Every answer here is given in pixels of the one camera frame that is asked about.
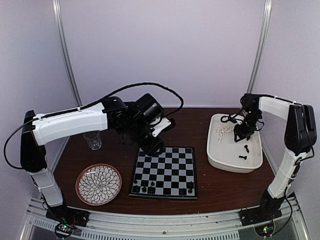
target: wooden table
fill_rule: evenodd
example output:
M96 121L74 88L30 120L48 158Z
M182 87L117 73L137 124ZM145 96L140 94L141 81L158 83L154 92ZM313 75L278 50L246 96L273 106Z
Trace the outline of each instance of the wooden table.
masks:
M183 108L173 115L176 127L160 134L165 146L194 147L198 181L198 200L146 199L129 197L129 186L138 153L136 144L119 145L122 136L114 130L101 132L102 147L89 149L82 134L70 137L54 172L67 204L87 210L146 215L175 215L209 213L240 209L260 204L263 191L274 178L264 157L262 166L251 173L233 173L212 167L207 158L207 135L211 116L216 113L233 114L230 108ZM121 174L122 188L111 202L90 206L76 193L78 175L93 164L114 166Z

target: chessboard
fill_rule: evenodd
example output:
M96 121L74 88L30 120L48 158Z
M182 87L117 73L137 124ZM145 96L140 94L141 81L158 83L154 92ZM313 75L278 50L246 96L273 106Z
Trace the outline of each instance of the chessboard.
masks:
M148 156L140 149L129 196L197 200L195 149L164 147L156 156Z

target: plate rim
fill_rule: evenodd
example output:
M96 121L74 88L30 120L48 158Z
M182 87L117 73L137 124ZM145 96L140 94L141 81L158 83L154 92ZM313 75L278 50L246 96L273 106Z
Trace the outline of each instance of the plate rim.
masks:
M119 189L117 191L117 193L111 198L109 199L107 202L104 202L104 203L90 203L88 201L86 201L80 194L80 191L79 191L79 183L80 183L80 180L82 178L82 176L89 170L89 169L92 169L92 168L95 168L95 167L108 167L112 170L114 170L118 176L119 176L119 180L120 180L120 184L119 184ZM101 205L104 205L104 204L107 204L109 202L111 202L120 192L120 189L122 187L122 178L121 178L121 175L120 175L120 172L114 167L114 166L111 166L109 164L106 164L106 163L96 163L96 164L93 164L93 165L90 165L88 166L86 169L84 169L77 177L76 179L76 182L75 182L75 192L76 194L78 195L79 199L84 202L85 204L88 204L88 205L91 205L91 206L101 206Z

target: white robotic arm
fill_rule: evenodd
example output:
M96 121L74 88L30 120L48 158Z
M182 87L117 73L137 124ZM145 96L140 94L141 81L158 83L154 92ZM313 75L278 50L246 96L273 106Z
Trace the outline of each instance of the white robotic arm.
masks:
M273 114L287 121L290 105L292 104L294 104L294 102L290 103L277 98L263 96L259 99L258 108L262 112ZM297 160L304 159L307 154L307 152L302 152L296 155L293 151L285 147L283 159L278 169L278 173L268 187L268 192L272 198L279 199L285 196L285 190L287 187L290 187L289 182L295 178L292 176L297 167Z
M164 117L163 108L148 93L136 102L123 102L118 97L108 97L86 108L37 115L32 110L26 113L24 122L30 123L22 130L21 166L31 175L43 194L50 213L47 217L64 223L73 222L74 218L88 219L89 213L70 212L72 209L67 207L47 166L45 144L85 132L114 129L118 134L128 135L133 143L137 143L151 156L163 147L159 133L175 126L174 120ZM80 226L86 224L83 220L79 222Z
M262 195L260 206L239 212L242 225L256 224L281 216L279 208L286 198L286 191L295 180L301 162L317 140L314 111L310 105L301 105L285 99L246 93L240 100L246 112L241 124L234 127L236 142L248 139L257 131L257 121L262 112L273 114L286 121L285 149L278 172Z

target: ceramic plate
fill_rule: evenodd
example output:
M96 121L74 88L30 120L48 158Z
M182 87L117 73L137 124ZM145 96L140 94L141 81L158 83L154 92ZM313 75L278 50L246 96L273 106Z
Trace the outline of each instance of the ceramic plate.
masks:
M120 173L108 164L95 164L87 167L78 176L75 190L86 204L99 206L114 199L121 188Z

